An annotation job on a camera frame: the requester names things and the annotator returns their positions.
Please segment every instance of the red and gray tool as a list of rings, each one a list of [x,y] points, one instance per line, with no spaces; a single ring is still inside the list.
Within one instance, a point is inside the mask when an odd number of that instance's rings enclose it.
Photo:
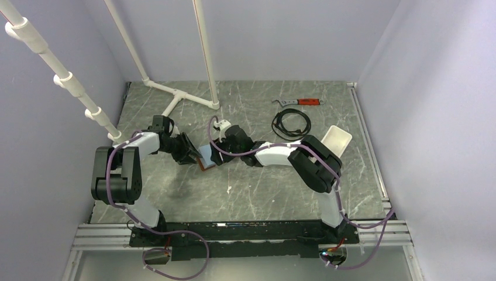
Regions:
[[[281,100],[279,98],[275,98],[272,102],[278,101],[282,107],[290,104],[298,104],[298,105],[321,105],[324,104],[324,100],[319,100],[318,98],[299,98],[297,100]]]

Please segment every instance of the red handle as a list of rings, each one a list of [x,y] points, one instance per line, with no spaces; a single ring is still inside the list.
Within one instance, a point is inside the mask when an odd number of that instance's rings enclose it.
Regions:
[[[301,105],[320,105],[321,102],[318,98],[299,98],[298,104]]]

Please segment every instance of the gray marble tabletop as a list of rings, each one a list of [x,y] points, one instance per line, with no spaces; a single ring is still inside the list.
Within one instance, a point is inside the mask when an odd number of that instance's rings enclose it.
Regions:
[[[207,82],[163,83],[192,95],[210,99]],[[381,194],[374,178],[353,100],[345,82],[336,81],[221,81],[221,108],[214,111],[191,101],[181,101],[170,117],[197,147],[208,144],[206,127],[212,115],[238,124],[254,141],[284,142],[271,130],[281,111],[273,98],[319,98],[324,105],[290,105],[306,113],[310,134],[322,139],[331,125],[353,135],[341,157],[343,203],[350,218],[382,218]],[[130,135],[145,129],[153,115],[160,115],[172,95],[132,83],[118,129]],[[289,128],[303,128],[300,116],[284,120]],[[248,167],[240,159],[202,172],[198,165],[180,166],[166,153],[142,162],[143,192],[167,221],[304,220],[319,218],[314,192],[291,167]],[[96,202],[92,223],[126,222],[127,216]]]

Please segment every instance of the purple hose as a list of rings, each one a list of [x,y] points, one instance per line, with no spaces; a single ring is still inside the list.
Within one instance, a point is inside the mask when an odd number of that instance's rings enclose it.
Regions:
[[[214,115],[212,116],[212,118],[210,118],[210,120],[208,121],[208,128],[207,128],[207,134],[208,134],[208,140],[210,141],[210,144],[215,147],[215,149],[217,149],[219,152],[221,152],[222,154],[224,155],[228,155],[228,156],[232,156],[232,157],[239,157],[239,156],[246,156],[246,155],[249,155],[249,154],[252,154],[252,153],[256,153],[258,151],[261,151],[261,150],[264,150],[264,149],[267,149],[269,147],[273,147],[273,146],[288,146],[287,143],[274,143],[270,146],[261,146],[257,149],[253,149],[251,151],[248,151],[248,152],[243,152],[243,153],[229,153],[227,151],[224,151],[222,150],[220,147],[218,147],[215,142],[213,142],[213,139],[212,139],[212,134],[210,133],[210,128],[212,127],[212,121],[213,120],[216,120],[217,122],[219,122],[219,118]],[[341,196],[339,194],[339,184],[341,182],[341,179],[339,178],[339,176],[337,175],[337,173],[331,168],[329,167],[329,165],[327,165],[323,160],[322,158],[320,158],[315,152],[313,152],[313,150],[311,150],[309,147],[305,146],[305,145],[301,145],[301,144],[291,144],[290,147],[292,148],[303,148],[305,149],[308,153],[310,153],[313,157],[315,157],[315,159],[317,159],[318,162],[320,162],[320,164],[322,164],[333,176],[334,178],[336,179],[336,185],[335,185],[335,192],[336,192],[336,201],[337,201],[337,206],[339,207],[339,210],[343,210],[343,203],[341,201]],[[383,235],[384,235],[384,232],[386,230],[386,223],[387,221],[392,217],[394,213],[394,209],[391,208],[390,211],[387,213],[386,217],[381,220],[380,222],[376,223],[376,224],[373,224],[373,225],[369,225],[367,227],[364,227],[364,226],[361,226],[359,224],[355,224],[354,222],[350,221],[344,214],[344,212],[339,212],[339,214],[341,214],[341,216],[343,217],[343,219],[349,223],[350,225],[356,227],[356,228],[361,228],[361,229],[371,229],[371,228],[374,228],[374,227],[377,227],[381,224],[384,224],[383,226],[383,230],[381,231],[381,235],[379,236],[379,240],[377,241],[377,245],[376,247],[374,248],[374,250],[372,251],[372,253],[370,254],[370,256],[362,263],[358,264],[358,265],[355,265],[355,266],[347,266],[347,267],[338,267],[338,269],[356,269],[356,268],[360,268],[362,266],[364,266],[365,264],[367,264],[370,259],[376,254],[377,250],[379,249],[379,245],[381,244],[381,240],[383,239]]]
[[[145,257],[146,255],[149,253],[149,252],[156,252],[158,251],[157,249],[159,248],[153,248],[153,249],[150,249],[146,252],[143,253],[143,256],[142,256],[142,260],[143,260],[143,264],[144,264],[144,267],[148,270],[151,270],[155,273],[158,273],[164,277],[167,277],[167,278],[170,278],[170,279],[173,279],[173,280],[190,280],[190,279],[193,279],[195,277],[197,277],[198,275],[200,275],[206,268],[206,265],[208,264],[208,261],[209,261],[209,257],[210,257],[210,249],[208,248],[208,244],[206,242],[206,240],[200,236],[200,234],[197,234],[196,232],[192,232],[192,231],[189,231],[189,230],[176,230],[176,231],[167,231],[167,232],[160,232],[160,231],[156,231],[156,230],[153,230],[151,227],[149,227],[148,225],[146,224],[143,224],[141,223],[138,218],[136,218],[126,207],[124,206],[120,206],[120,205],[117,205],[113,202],[113,199],[112,199],[112,192],[110,190],[110,171],[111,171],[111,166],[112,166],[112,160],[113,160],[113,157],[115,156],[115,153],[123,148],[124,146],[128,145],[129,143],[131,142],[134,142],[135,140],[141,138],[141,135],[137,135],[137,136],[134,136],[132,137],[131,139],[129,139],[127,142],[123,142],[121,143],[120,145],[118,145],[111,153],[110,153],[110,156],[109,156],[109,160],[107,162],[107,168],[106,168],[106,171],[105,171],[105,185],[106,185],[106,191],[107,191],[107,199],[110,203],[111,206],[117,208],[117,209],[121,209],[124,211],[124,213],[126,213],[128,215],[128,217],[135,222],[135,224],[139,224],[141,225],[144,229],[150,231],[151,233],[154,233],[154,234],[157,234],[157,235],[172,235],[172,234],[178,234],[178,233],[186,233],[186,234],[191,234],[193,236],[196,236],[198,237],[202,242],[203,244],[205,244],[205,247],[206,247],[206,260],[205,260],[205,263],[203,264],[203,267],[195,274],[189,276],[189,277],[175,277],[175,276],[171,276],[171,275],[168,275],[168,274],[165,274],[163,273],[162,271],[159,271],[159,270],[156,270],[155,268],[149,266],[146,264],[145,262]]]

